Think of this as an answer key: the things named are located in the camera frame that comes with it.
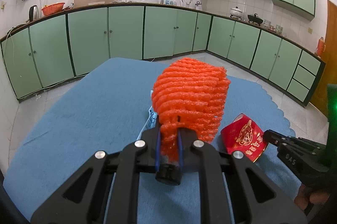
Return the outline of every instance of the pot lid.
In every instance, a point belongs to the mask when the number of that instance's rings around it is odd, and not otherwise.
[[[236,6],[235,8],[231,8],[231,10],[238,11],[238,12],[242,13],[242,11],[238,8],[238,6]]]

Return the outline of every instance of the electric kettle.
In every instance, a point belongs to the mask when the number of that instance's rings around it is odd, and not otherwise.
[[[29,9],[29,21],[32,22],[35,19],[38,19],[40,17],[39,15],[39,8],[34,5],[30,7]]]

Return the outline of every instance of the orange foam fruit net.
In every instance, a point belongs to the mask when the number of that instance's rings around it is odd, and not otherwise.
[[[230,80],[224,67],[183,58],[158,76],[152,105],[161,124],[161,154],[178,161],[178,128],[192,129],[210,143],[220,126]]]

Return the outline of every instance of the red envelope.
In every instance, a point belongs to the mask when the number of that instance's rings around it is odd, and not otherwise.
[[[229,154],[241,151],[253,162],[268,145],[268,142],[263,140],[263,131],[243,113],[221,130],[221,136]]]

